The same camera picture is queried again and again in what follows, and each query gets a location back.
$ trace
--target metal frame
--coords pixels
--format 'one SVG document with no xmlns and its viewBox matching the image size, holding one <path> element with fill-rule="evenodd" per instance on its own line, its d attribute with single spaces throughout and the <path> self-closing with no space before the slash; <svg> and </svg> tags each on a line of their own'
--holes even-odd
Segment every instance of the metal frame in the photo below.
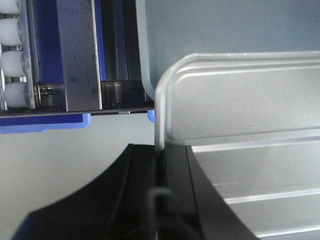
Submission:
<svg viewBox="0 0 320 240">
<path fill-rule="evenodd" d="M 36 108 L 35 84 L 39 82 L 38 50 L 37 50 L 37 21 L 34 16 L 32 0 L 20 1 L 20 22 L 22 28 L 22 47 L 25 61 L 29 107 Z"/>
</svg>

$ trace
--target metal edge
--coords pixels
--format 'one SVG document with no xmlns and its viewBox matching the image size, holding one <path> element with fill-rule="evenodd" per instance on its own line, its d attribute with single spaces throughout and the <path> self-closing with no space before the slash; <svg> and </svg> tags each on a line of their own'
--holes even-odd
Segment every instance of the metal edge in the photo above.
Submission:
<svg viewBox="0 0 320 240">
<path fill-rule="evenodd" d="M 33 2 L 31 0 L 21 0 L 20 22 L 22 28 L 22 47 L 28 86 L 29 108 L 31 109 L 36 108 L 34 85 L 39 81 L 38 56 L 35 43 L 35 21 L 33 18 Z"/>
<path fill-rule="evenodd" d="M 96 77 L 97 77 L 98 83 L 100 83 L 101 73 L 100 73 L 99 43 L 98 43 L 98 33 L 97 33 L 96 0 L 91 0 L 91 7 L 92 7 L 92 24 L 93 24 Z M 98 84 L 97 90 L 98 90 L 98 98 L 99 98 L 99 108 L 102 109 L 101 84 Z"/>
</svg>

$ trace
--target machine part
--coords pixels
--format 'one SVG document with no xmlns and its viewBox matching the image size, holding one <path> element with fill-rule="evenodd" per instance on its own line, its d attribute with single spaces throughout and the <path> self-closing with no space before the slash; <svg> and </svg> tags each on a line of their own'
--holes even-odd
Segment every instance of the machine part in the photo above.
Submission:
<svg viewBox="0 0 320 240">
<path fill-rule="evenodd" d="M 10 108 L 28 107 L 28 90 L 25 82 L 11 82 L 5 85 L 4 100 Z"/>
<path fill-rule="evenodd" d="M 103 108 L 119 108 L 129 103 L 144 101 L 144 88 L 140 80 L 101 82 Z"/>
<path fill-rule="evenodd" d="M 104 108 L 119 108 L 125 104 L 144 100 L 144 89 L 140 80 L 102 81 L 101 97 Z M 35 85 L 37 107 L 66 106 L 63 83 L 39 82 Z"/>
<path fill-rule="evenodd" d="M 25 76 L 25 59 L 22 51 L 5 51 L 0 57 L 0 67 L 6 77 Z"/>
<path fill-rule="evenodd" d="M 22 45 L 21 33 L 21 24 L 19 19 L 0 19 L 0 44 L 6 46 Z"/>
<path fill-rule="evenodd" d="M 66 110 L 100 110 L 94 0 L 57 0 L 56 6 Z"/>
<path fill-rule="evenodd" d="M 0 13 L 19 14 L 19 0 L 1 0 Z"/>
<path fill-rule="evenodd" d="M 65 107 L 65 86 L 63 83 L 38 83 L 35 86 L 37 107 Z"/>
<path fill-rule="evenodd" d="M 36 18 L 32 0 L 20 0 L 20 23 L 22 48 L 25 61 L 25 76 L 28 85 L 29 108 L 36 108 L 34 85 L 39 82 Z"/>
</svg>

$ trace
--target metal plate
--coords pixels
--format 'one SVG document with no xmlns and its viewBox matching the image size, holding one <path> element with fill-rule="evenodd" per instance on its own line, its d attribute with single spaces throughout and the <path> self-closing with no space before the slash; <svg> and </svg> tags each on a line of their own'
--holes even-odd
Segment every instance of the metal plate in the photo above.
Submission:
<svg viewBox="0 0 320 240">
<path fill-rule="evenodd" d="M 318 231 L 319 75 L 320 51 L 189 55 L 156 88 L 156 150 L 191 145 L 258 237 Z"/>
<path fill-rule="evenodd" d="M 67 111 L 102 109 L 94 0 L 57 0 Z"/>
</svg>

